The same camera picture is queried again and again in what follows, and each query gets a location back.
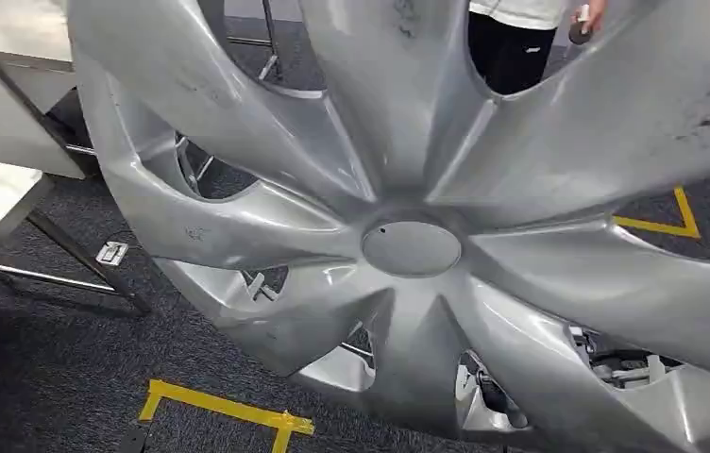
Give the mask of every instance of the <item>metal table leg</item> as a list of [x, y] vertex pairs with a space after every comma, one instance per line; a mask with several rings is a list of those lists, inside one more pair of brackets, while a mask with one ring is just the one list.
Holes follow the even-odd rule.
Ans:
[[269, 34], [269, 45], [272, 48], [272, 56], [266, 62], [266, 66], [263, 67], [261, 71], [260, 79], [263, 80], [268, 76], [269, 71], [271, 71], [272, 66], [275, 68], [275, 75], [278, 78], [282, 77], [282, 62], [279, 60], [278, 47], [275, 41], [275, 18], [272, 16], [272, 6], [269, 0], [262, 0], [263, 2], [263, 16], [266, 20], [266, 33]]
[[118, 295], [126, 299], [135, 307], [141, 314], [147, 314], [152, 311], [152, 308], [137, 294], [132, 292], [126, 283], [113, 272], [105, 269], [101, 264], [93, 259], [91, 253], [74, 240], [65, 230], [52, 222], [46, 215], [39, 210], [33, 210], [27, 215], [27, 220], [35, 226], [47, 238], [51, 239], [60, 248], [65, 250], [69, 255], [79, 261], [80, 264], [87, 267], [94, 275], [101, 278], [107, 285], [91, 283], [87, 281], [74, 280], [71, 278], [50, 276], [38, 272], [26, 271], [24, 269], [16, 269], [14, 267], [0, 265], [0, 279], [7, 281], [9, 277], [21, 277], [32, 280], [43, 281], [60, 286], [77, 288], [79, 290], [91, 291], [94, 293]]
[[121, 278], [114, 273], [107, 271], [101, 264], [93, 259], [93, 256], [69, 236], [60, 226], [52, 222], [39, 210], [33, 210], [27, 216], [27, 220], [41, 231], [46, 237], [51, 239], [63, 250], [69, 253], [75, 260], [78, 260], [83, 266], [87, 267], [97, 277], [102, 278], [108, 283], [119, 295], [127, 299], [141, 313], [149, 313], [152, 311], [149, 304], [144, 302], [137, 294], [132, 292]]

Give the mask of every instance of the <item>hubcap center cap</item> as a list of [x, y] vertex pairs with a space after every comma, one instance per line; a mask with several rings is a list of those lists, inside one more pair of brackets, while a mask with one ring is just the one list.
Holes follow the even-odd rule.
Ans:
[[378, 269], [399, 277], [432, 277], [461, 257], [461, 242], [440, 226], [394, 222], [377, 226], [363, 238], [363, 254]]

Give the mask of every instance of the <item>metal frame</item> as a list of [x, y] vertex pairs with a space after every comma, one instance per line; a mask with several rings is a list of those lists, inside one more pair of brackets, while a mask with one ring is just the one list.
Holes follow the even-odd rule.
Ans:
[[275, 74], [278, 77], [282, 76], [282, 64], [279, 61], [278, 48], [275, 42], [275, 19], [272, 16], [272, 6], [269, 0], [262, 0], [263, 16], [266, 21], [266, 33], [269, 35], [268, 40], [255, 40], [252, 38], [240, 38], [237, 36], [228, 36], [228, 41], [233, 44], [256, 45], [259, 47], [269, 47], [272, 49], [272, 55], [258, 74], [260, 80], [264, 80], [272, 68], [275, 69]]
[[31, 280], [42, 281], [59, 286], [76, 288], [83, 291], [93, 293], [118, 295], [129, 302], [140, 314], [148, 314], [152, 308], [136, 293], [131, 291], [126, 283], [113, 272], [103, 268], [101, 264], [96, 262], [92, 255], [74, 240], [63, 228], [58, 226], [51, 219], [46, 217], [39, 210], [33, 210], [28, 215], [26, 220], [43, 233], [47, 238], [56, 243], [66, 253], [71, 255], [80, 264], [90, 270], [94, 275], [101, 278], [107, 285], [91, 283], [88, 281], [75, 280], [72, 278], [50, 276], [39, 272], [17, 269], [15, 267], [4, 266], [0, 264], [0, 281], [10, 284], [10, 277], [28, 278]]
[[18, 101], [22, 103], [25, 109], [30, 112], [33, 119], [35, 119], [35, 121], [43, 127], [43, 130], [46, 131], [49, 137], [51, 137], [52, 140], [57, 143], [58, 146], [60, 146], [60, 148], [65, 151], [77, 152], [78, 154], [90, 154], [95, 156], [95, 153], [91, 148], [85, 148], [82, 146], [76, 146], [67, 143], [63, 139], [63, 137], [61, 137], [60, 134], [56, 132], [55, 129], [50, 125], [50, 121], [52, 120], [46, 118], [46, 112], [40, 111], [38, 107], [36, 107], [35, 103], [32, 102], [29, 96], [27, 96], [26, 93], [13, 81], [13, 79], [11, 79], [5, 73], [5, 71], [2, 69], [1, 64], [0, 81], [6, 87], [8, 87], [8, 90], [12, 93], [12, 95], [15, 96], [16, 99], [18, 99]]

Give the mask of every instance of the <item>hubcap spoke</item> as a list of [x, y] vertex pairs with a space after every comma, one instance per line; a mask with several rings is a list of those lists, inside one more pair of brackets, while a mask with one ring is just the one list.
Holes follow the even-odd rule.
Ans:
[[464, 0], [305, 0], [335, 110], [384, 186], [424, 188], [491, 109], [466, 54]]
[[710, 373], [682, 366], [622, 397], [626, 404], [647, 411], [652, 425], [668, 433], [683, 451], [710, 453]]
[[536, 307], [710, 370], [710, 263], [598, 221], [475, 239], [494, 281]]
[[[358, 238], [337, 219], [295, 195], [258, 182], [225, 201], [200, 199], [157, 177], [142, 159], [174, 155], [174, 132], [81, 53], [81, 93], [103, 174], [147, 251], [159, 258], [231, 269], [339, 260], [358, 251]], [[171, 140], [172, 149], [162, 152]], [[157, 162], [166, 176], [164, 162]], [[177, 160], [172, 158], [172, 173]]]
[[356, 263], [295, 269], [274, 301], [253, 300], [242, 279], [219, 274], [229, 271], [173, 261], [161, 268], [244, 351], [284, 376], [346, 340], [386, 294], [379, 276]]
[[[205, 151], [335, 208], [373, 198], [320, 94], [252, 80], [213, 37], [195, 0], [69, 2], [69, 15], [77, 52]], [[147, 26], [131, 25], [141, 20]]]
[[639, 2], [561, 74], [501, 102], [429, 199], [513, 227], [708, 176], [710, 3]]
[[375, 357], [375, 380], [365, 394], [371, 410], [455, 436], [455, 378], [466, 346], [447, 302], [424, 284], [403, 284], [367, 328]]
[[535, 428], [597, 449], [653, 445], [661, 448], [653, 451], [674, 451], [594, 376], [568, 326], [478, 280], [471, 291], [450, 304], [452, 312], [492, 378]]

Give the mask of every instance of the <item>mechanical part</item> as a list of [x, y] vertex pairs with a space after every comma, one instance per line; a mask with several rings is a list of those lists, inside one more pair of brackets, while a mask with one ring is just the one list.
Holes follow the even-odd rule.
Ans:
[[[710, 2], [638, 2], [509, 97], [476, 77], [467, 3], [302, 0], [329, 88], [296, 92], [238, 68], [195, 0], [70, 2], [80, 98], [120, 209], [241, 348], [363, 411], [473, 441], [710, 452], [710, 263], [611, 220], [710, 176]], [[260, 181], [202, 198], [175, 129]], [[374, 236], [393, 226], [410, 230]], [[273, 301], [238, 271], [279, 266]], [[339, 346], [361, 326], [373, 364]], [[571, 326], [690, 365], [621, 390]], [[479, 386], [456, 392], [467, 350], [505, 413]]]
[[99, 253], [96, 254], [96, 262], [106, 266], [118, 266], [125, 257], [129, 249], [127, 243], [105, 242]]

